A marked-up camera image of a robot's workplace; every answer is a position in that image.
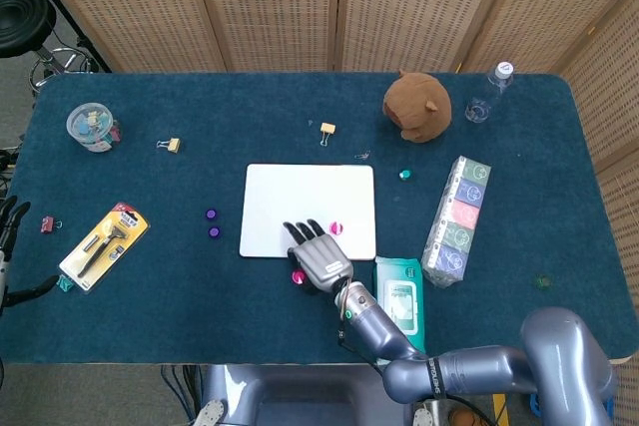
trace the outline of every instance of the stool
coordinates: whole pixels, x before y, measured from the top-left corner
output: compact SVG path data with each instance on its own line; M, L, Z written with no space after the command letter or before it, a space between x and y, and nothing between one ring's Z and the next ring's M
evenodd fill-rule
M97 72L96 62L81 50L63 47L49 51L44 48L42 44L55 24L56 9L49 0L0 0L0 58L35 52L38 60L29 74L34 95L51 75ZM36 81L39 67L42 67L42 79Z

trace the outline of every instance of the water bottle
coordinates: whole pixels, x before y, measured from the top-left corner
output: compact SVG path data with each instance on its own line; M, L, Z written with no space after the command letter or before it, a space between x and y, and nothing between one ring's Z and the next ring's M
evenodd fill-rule
M482 87L475 92L466 107L466 119L480 124L488 118L490 110L499 103L506 87L512 83L514 68L509 62L499 65L486 75Z

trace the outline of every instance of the stuffed animal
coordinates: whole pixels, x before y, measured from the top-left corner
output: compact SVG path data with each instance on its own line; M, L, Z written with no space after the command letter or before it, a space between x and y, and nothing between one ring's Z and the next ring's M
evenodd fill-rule
M450 98L437 79L399 71L383 97L383 112L401 128L401 137L428 142L450 125Z

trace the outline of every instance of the white board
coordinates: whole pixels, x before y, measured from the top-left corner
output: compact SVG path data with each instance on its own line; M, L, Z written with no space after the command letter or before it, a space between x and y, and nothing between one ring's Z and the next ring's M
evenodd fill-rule
M355 165L270 165L247 167L240 255L286 257L296 243L283 227L312 218L333 235L346 257L375 258L372 168Z

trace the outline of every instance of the table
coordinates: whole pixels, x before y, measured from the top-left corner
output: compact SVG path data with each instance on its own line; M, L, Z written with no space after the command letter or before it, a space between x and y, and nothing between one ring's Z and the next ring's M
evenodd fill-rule
M326 295L290 281L283 259L240 258L247 164L372 165L377 253L420 257L452 162L492 165L466 277L425 288L430 354L519 346L528 312L580 314L610 357L638 344L637 319L568 86L518 75L484 124L463 118L479 75L437 75L453 122L428 144L403 141L381 113L394 74L73 75L48 83L36 106L11 193L30 201L11 288L31 286L116 202L150 222L93 292L76 288L7 310L0 354L10 362L359 362L336 343ZM123 142L91 154L65 131L85 102L109 107ZM320 123L336 124L328 147ZM182 139L180 152L156 142ZM370 151L366 161L355 155ZM397 176L412 169L414 180ZM208 237L215 208L220 239ZM41 218L63 221L53 234ZM355 265L371 288L373 262ZM535 286L538 274L552 282Z

